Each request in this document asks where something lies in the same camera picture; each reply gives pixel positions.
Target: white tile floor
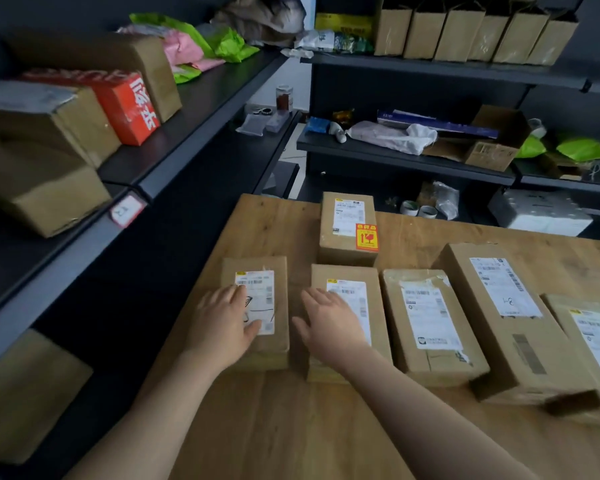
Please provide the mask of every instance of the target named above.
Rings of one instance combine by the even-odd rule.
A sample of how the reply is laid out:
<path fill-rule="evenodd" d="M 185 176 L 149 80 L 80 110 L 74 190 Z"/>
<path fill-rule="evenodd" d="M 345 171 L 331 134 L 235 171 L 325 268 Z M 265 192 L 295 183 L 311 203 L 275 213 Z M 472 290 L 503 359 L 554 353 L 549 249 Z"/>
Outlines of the white tile floor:
<path fill-rule="evenodd" d="M 289 199 L 293 200 L 298 197 L 298 193 L 300 192 L 300 188 L 302 188 L 302 184 L 304 182 L 304 173 L 306 171 L 306 152 L 296 150 L 296 140 L 303 130 L 304 123 L 296 126 L 293 135 L 291 135 L 291 138 L 289 138 L 285 149 L 282 151 L 282 156 L 280 157 L 280 160 L 290 163 L 297 163 L 300 165 L 300 170 L 298 170 L 296 181 L 294 182 L 293 187 L 291 187 L 291 192 L 289 193 Z"/>

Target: person's left hand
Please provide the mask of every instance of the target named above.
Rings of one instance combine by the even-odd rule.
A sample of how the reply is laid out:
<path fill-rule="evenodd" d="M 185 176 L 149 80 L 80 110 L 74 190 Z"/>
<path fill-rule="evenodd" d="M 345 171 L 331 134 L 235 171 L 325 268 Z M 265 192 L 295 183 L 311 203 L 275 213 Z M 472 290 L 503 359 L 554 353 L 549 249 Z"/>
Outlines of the person's left hand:
<path fill-rule="evenodd" d="M 219 374 L 247 351 L 262 322 L 244 326 L 247 288 L 232 285 L 208 292 L 198 304 L 187 337 L 185 354 L 191 353 Z"/>

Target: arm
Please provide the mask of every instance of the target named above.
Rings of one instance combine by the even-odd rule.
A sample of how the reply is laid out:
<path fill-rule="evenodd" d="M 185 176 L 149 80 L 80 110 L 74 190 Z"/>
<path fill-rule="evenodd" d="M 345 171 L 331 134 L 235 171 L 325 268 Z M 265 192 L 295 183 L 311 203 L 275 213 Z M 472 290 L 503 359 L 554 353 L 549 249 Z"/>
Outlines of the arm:
<path fill-rule="evenodd" d="M 337 294 L 302 294 L 310 323 L 293 322 L 312 355 L 343 375 L 374 412 L 418 480 L 537 477 L 453 408 L 371 348 Z"/>
<path fill-rule="evenodd" d="M 260 329 L 243 327 L 244 286 L 207 293 L 172 369 L 74 466 L 66 480 L 168 478 L 202 398 Z"/>

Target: red and yellow sticker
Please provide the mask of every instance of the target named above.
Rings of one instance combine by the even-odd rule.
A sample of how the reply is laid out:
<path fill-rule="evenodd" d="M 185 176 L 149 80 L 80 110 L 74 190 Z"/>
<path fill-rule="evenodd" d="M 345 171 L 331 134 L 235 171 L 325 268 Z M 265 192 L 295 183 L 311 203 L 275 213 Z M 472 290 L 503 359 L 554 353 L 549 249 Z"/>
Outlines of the red and yellow sticker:
<path fill-rule="evenodd" d="M 356 224 L 356 249 L 378 251 L 378 229 L 373 224 Z"/>

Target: shelf price tag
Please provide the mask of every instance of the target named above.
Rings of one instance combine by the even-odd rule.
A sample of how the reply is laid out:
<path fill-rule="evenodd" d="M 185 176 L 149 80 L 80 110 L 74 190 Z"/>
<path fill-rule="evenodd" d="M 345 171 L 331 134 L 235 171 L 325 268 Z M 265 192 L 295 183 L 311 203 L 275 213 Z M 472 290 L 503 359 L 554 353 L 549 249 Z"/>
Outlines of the shelf price tag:
<path fill-rule="evenodd" d="M 129 194 L 115 204 L 109 213 L 113 222 L 122 227 L 122 229 L 126 229 L 145 207 L 145 202 L 138 199 L 135 195 Z"/>
<path fill-rule="evenodd" d="M 356 224 L 356 249 L 378 251 L 378 229 L 373 224 Z"/>

